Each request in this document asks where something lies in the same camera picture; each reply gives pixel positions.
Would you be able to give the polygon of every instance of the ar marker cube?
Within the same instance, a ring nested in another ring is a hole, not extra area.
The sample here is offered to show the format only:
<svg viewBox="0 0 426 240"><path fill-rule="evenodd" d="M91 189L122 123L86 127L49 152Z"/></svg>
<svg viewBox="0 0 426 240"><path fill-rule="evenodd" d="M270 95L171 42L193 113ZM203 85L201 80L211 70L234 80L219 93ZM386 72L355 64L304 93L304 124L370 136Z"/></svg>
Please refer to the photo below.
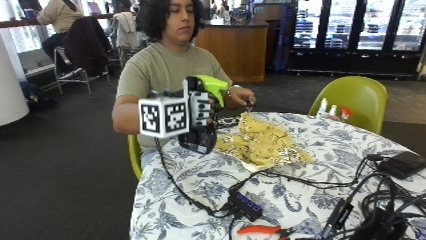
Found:
<svg viewBox="0 0 426 240"><path fill-rule="evenodd" d="M185 98L138 100L139 133L167 138L189 132L187 101Z"/></svg>

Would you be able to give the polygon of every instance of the olive t-shirt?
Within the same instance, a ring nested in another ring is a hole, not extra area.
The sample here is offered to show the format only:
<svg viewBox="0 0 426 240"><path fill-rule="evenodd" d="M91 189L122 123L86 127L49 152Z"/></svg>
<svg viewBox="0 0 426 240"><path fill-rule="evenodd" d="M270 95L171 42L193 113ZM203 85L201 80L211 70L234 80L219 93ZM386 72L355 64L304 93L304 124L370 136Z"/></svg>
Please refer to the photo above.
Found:
<svg viewBox="0 0 426 240"><path fill-rule="evenodd" d="M213 54L202 48L189 45L185 53L174 53L159 43L150 44L127 60L121 72L117 96L130 95L146 98L150 91L178 91L187 76L207 75L227 82ZM142 151L154 147L153 138L138 136Z"/></svg>

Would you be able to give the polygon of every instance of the glass door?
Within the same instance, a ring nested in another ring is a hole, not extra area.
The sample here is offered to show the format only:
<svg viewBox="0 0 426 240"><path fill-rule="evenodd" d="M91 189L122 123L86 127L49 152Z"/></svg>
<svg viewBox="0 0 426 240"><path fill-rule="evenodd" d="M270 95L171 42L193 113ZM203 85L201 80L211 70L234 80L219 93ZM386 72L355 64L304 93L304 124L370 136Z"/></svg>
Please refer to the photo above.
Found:
<svg viewBox="0 0 426 240"><path fill-rule="evenodd" d="M355 7L356 0L331 1L324 48L347 48Z"/></svg>
<svg viewBox="0 0 426 240"><path fill-rule="evenodd" d="M394 1L368 0L358 50L382 50Z"/></svg>
<svg viewBox="0 0 426 240"><path fill-rule="evenodd" d="M392 50L419 51L426 28L426 1L406 0Z"/></svg>
<svg viewBox="0 0 426 240"><path fill-rule="evenodd" d="M292 48L315 48L322 0L298 1Z"/></svg>

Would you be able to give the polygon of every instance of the curly black hair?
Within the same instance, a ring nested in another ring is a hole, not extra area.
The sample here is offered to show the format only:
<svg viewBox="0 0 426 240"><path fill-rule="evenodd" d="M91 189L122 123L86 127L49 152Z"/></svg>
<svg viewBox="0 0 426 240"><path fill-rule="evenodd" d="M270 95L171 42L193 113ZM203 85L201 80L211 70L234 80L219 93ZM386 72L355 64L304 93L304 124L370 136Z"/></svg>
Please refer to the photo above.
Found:
<svg viewBox="0 0 426 240"><path fill-rule="evenodd" d="M198 34L198 29L203 28L203 6L199 0L191 0L194 9L194 31L190 41ZM141 31L145 32L149 42L158 42L162 38L162 31L165 29L166 18L169 17L170 0L141 0L139 13L137 25Z"/></svg>

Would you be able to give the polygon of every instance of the power adapter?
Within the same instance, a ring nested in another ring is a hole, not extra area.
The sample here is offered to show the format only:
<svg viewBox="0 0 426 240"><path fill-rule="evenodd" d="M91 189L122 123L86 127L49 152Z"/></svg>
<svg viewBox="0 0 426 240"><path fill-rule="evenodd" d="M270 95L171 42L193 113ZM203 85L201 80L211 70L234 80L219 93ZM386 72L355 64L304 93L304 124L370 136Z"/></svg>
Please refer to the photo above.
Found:
<svg viewBox="0 0 426 240"><path fill-rule="evenodd" d="M242 213L242 215L254 222L262 216L262 208L255 205L239 192L230 192L227 202Z"/></svg>
<svg viewBox="0 0 426 240"><path fill-rule="evenodd" d="M326 239L331 233L335 233L336 230L342 229L352 208L354 206L346 202L344 199L338 201L320 233L323 239Z"/></svg>
<svg viewBox="0 0 426 240"><path fill-rule="evenodd" d="M387 223L390 214L382 208L374 209L359 226L359 230L351 235L350 240L398 240L402 239L406 229L407 220L395 217L391 223Z"/></svg>

